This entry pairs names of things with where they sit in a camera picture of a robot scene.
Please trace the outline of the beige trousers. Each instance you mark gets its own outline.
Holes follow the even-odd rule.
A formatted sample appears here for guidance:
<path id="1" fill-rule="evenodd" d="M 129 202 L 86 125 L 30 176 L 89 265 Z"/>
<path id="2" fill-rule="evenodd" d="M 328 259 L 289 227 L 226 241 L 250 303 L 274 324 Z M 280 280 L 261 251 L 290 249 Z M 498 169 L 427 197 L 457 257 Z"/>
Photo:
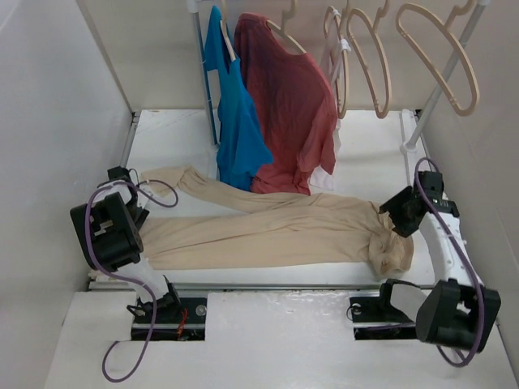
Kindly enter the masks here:
<path id="1" fill-rule="evenodd" d="M 335 194 L 256 194 L 205 177 L 191 166 L 142 173 L 155 193 L 173 188 L 234 209 L 232 216 L 149 217 L 140 235 L 157 270 L 369 263 L 379 276 L 408 271 L 414 242 L 393 230 L 377 203 Z"/>

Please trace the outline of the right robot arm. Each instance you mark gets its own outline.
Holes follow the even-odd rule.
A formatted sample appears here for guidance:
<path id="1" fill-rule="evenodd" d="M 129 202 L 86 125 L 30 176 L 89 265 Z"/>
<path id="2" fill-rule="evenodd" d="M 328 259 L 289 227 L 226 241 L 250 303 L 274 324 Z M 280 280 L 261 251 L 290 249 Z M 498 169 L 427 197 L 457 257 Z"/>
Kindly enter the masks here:
<path id="1" fill-rule="evenodd" d="M 461 238 L 457 205 L 443 194 L 441 173 L 418 171 L 413 185 L 380 207 L 399 236 L 420 232 L 425 238 L 435 286 L 424 293 L 415 284 L 389 279 L 380 288 L 375 309 L 386 319 L 403 313 L 423 343 L 480 353 L 501 299 L 497 291 L 483 285 L 472 267 Z"/>

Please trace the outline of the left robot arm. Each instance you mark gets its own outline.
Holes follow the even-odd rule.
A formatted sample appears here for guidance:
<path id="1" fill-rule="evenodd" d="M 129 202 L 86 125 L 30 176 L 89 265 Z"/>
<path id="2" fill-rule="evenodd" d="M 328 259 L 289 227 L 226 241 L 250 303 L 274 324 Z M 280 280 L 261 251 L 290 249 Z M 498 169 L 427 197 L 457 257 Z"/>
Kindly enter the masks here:
<path id="1" fill-rule="evenodd" d="M 149 215 L 149 204 L 165 208 L 178 204 L 158 199 L 151 191 L 152 180 L 134 183 L 130 171 L 117 166 L 107 171 L 88 203 L 73 207 L 70 216 L 84 257 L 93 270 L 128 281 L 138 294 L 127 309 L 138 323 L 171 322 L 182 313 L 182 303 L 173 284 L 154 271 L 144 256 L 139 234 Z"/>

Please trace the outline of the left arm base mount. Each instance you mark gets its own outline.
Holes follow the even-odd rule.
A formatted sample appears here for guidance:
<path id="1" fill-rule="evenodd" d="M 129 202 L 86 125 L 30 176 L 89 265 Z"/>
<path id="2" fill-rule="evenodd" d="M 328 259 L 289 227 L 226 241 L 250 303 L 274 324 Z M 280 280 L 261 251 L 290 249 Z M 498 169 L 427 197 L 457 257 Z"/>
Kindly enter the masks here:
<path id="1" fill-rule="evenodd" d="M 203 341 L 205 340 L 208 299 L 206 296 L 180 297 L 182 307 L 171 311 L 161 307 L 153 326 L 151 341 Z M 127 310 L 133 316 L 131 339 L 145 340 L 151 324 L 151 305 L 144 309 L 137 302 L 128 305 Z"/>

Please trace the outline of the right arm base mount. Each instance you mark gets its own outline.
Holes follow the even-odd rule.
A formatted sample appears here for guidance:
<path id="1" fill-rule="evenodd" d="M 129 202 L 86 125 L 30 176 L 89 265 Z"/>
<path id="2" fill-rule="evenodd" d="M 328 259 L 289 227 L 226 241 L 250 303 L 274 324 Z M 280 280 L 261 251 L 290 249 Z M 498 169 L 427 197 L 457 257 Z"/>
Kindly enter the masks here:
<path id="1" fill-rule="evenodd" d="M 346 317 L 352 322 L 355 340 L 416 340 L 414 320 L 394 307 L 390 299 L 395 286 L 419 286 L 404 280 L 388 279 L 375 291 L 358 291 L 350 296 Z"/>

